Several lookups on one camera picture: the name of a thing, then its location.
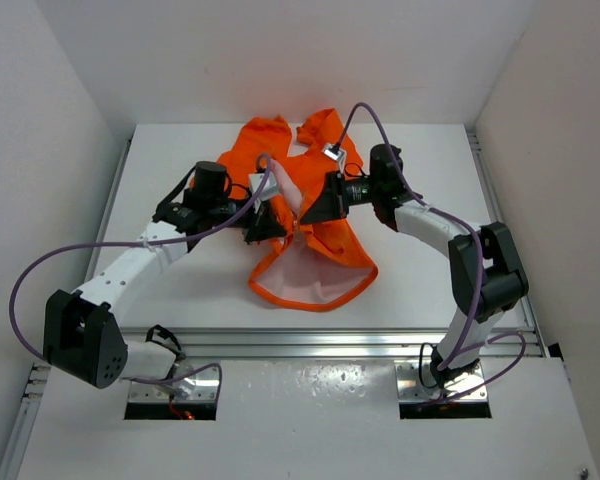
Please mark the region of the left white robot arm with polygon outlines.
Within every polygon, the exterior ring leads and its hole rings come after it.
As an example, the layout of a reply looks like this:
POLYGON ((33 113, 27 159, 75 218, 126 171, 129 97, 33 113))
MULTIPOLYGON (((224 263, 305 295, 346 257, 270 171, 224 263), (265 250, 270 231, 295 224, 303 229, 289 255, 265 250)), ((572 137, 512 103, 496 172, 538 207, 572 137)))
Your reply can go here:
POLYGON ((185 354, 163 330, 162 341, 127 341, 119 328, 143 291, 204 238, 239 228, 247 242, 282 237, 270 200, 279 192, 275 160, 256 160, 244 199, 230 196, 233 182, 225 166, 197 162, 158 203, 151 220, 107 268, 71 292, 47 300, 43 357, 53 367, 98 389, 118 379, 168 384, 181 378, 185 354))

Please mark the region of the orange jacket with pink lining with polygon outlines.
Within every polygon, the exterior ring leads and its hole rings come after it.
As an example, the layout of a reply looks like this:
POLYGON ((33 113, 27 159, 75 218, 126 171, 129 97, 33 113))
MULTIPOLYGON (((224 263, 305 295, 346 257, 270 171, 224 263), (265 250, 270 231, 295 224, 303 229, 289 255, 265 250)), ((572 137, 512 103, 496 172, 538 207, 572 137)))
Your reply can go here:
POLYGON ((222 153, 235 185, 231 198, 243 199, 259 154, 274 160, 272 176, 280 192, 271 200, 281 238, 252 270, 248 285, 266 301, 287 309, 325 312, 353 300, 377 278, 379 270, 347 220, 303 225, 301 217, 318 199, 327 173, 339 169, 323 149, 340 141, 350 168, 363 161, 354 142, 341 134, 342 121, 333 108, 311 114, 291 128, 282 116, 254 117, 240 130, 232 148, 222 153))

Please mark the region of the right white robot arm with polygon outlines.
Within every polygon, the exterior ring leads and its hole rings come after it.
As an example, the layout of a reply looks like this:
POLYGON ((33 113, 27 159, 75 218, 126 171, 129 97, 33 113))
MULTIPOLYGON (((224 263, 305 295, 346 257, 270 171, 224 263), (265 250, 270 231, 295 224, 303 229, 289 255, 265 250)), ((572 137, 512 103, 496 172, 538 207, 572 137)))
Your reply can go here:
POLYGON ((369 204, 382 224, 448 260, 456 311, 432 349, 428 375, 420 378, 423 387, 442 389, 477 365, 481 346, 502 315, 527 295, 529 282, 509 228, 502 222, 472 226, 426 203, 406 185, 400 153, 394 145, 379 144, 360 177, 326 174, 321 193, 300 221, 340 220, 351 207, 369 204))

